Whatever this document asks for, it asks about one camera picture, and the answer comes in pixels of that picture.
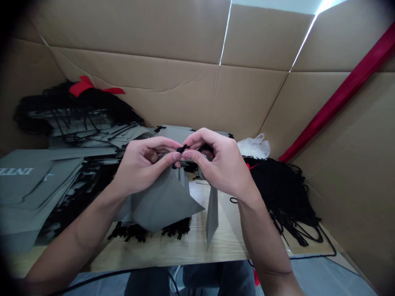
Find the jeans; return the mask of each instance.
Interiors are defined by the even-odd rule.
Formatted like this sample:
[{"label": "jeans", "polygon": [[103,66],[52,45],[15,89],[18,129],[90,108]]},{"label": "jeans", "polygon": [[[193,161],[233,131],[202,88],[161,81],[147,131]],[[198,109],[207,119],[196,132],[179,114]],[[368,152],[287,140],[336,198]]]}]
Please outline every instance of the jeans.
[{"label": "jeans", "polygon": [[[133,272],[126,285],[125,296],[168,296],[169,280],[167,273],[160,268]],[[184,284],[185,290],[219,287],[218,296],[255,295],[254,273],[247,260],[184,265]]]}]

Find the left hand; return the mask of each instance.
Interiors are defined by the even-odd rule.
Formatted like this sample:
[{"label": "left hand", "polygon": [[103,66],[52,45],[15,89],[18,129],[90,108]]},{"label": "left hand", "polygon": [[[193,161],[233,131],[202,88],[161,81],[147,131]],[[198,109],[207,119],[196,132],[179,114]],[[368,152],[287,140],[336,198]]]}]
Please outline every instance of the left hand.
[{"label": "left hand", "polygon": [[[173,163],[181,167],[178,161],[181,153],[176,152],[180,147],[180,143],[162,136],[131,141],[107,189],[117,197],[127,197],[147,189]],[[169,153],[158,161],[165,152]]]}]

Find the wooden table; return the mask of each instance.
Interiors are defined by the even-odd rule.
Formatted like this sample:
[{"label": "wooden table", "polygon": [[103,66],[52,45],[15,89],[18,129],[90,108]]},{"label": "wooden table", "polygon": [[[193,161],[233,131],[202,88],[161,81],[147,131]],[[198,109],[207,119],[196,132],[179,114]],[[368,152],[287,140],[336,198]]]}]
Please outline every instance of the wooden table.
[{"label": "wooden table", "polygon": [[[206,217],[210,186],[207,181],[196,181],[190,177],[191,196],[206,210],[193,215],[191,230],[181,240],[176,237],[161,236],[161,232],[150,234],[146,243],[139,243],[135,238],[125,242],[122,238],[103,241],[98,253],[82,271],[112,271],[128,268],[144,268],[150,266],[171,266],[207,262],[233,261],[249,258],[243,241],[240,225],[240,214],[237,204],[230,202],[228,194],[218,191],[219,227],[214,234],[208,250],[206,243]],[[323,228],[336,248],[339,247],[330,233]],[[324,241],[316,243],[308,240],[308,247],[299,246],[289,232],[284,230],[282,237],[290,257],[309,256],[314,254],[332,254],[332,248]],[[28,254],[11,256],[11,270],[15,276],[27,274],[46,246],[36,246]]]}]

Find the cardboard wall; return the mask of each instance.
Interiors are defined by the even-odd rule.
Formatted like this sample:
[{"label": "cardboard wall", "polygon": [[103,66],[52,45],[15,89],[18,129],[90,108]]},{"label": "cardboard wall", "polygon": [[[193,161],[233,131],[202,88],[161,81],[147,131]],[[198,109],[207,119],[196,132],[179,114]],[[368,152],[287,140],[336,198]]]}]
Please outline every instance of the cardboard wall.
[{"label": "cardboard wall", "polygon": [[[348,0],[318,15],[260,132],[278,158],[395,20],[388,3]],[[323,224],[383,295],[393,295],[394,57],[291,163]]]},{"label": "cardboard wall", "polygon": [[[288,73],[318,1],[304,1],[310,3],[304,10],[244,2],[36,2],[3,65],[1,153],[46,144],[13,123],[21,97],[88,75],[98,88],[123,88],[119,97],[148,126],[227,130],[236,140],[264,132],[277,158],[393,22],[388,7],[375,0],[348,0],[324,11]],[[355,109],[348,106],[294,161],[324,225],[386,293],[394,258],[386,206],[394,192],[388,135],[395,58],[382,72],[355,98]]]},{"label": "cardboard wall", "polygon": [[0,76],[0,156],[18,148],[46,148],[44,136],[22,133],[13,115],[19,100],[39,95],[46,88],[64,81],[51,51],[45,46],[26,16],[13,32],[7,54],[2,57]]},{"label": "cardboard wall", "polygon": [[[348,0],[318,15],[260,130],[272,158],[295,142],[393,21],[391,6],[375,0]],[[395,72],[395,57],[381,71]]]},{"label": "cardboard wall", "polygon": [[148,126],[208,127],[241,140],[261,128],[313,15],[232,5],[219,66],[229,12],[229,0],[51,0],[28,16],[67,79],[123,88],[119,97]]},{"label": "cardboard wall", "polygon": [[323,224],[382,295],[395,286],[395,73],[377,73],[291,163]]}]

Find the clear plastic bag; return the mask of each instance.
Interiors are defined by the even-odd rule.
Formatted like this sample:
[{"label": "clear plastic bag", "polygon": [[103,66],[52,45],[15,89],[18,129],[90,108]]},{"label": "clear plastic bag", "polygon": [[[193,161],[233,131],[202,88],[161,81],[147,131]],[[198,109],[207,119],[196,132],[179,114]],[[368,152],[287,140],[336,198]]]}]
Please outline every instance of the clear plastic bag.
[{"label": "clear plastic bag", "polygon": [[265,134],[259,134],[256,138],[246,138],[238,141],[240,153],[244,156],[254,156],[255,158],[268,158],[270,154],[270,144],[265,140]]}]

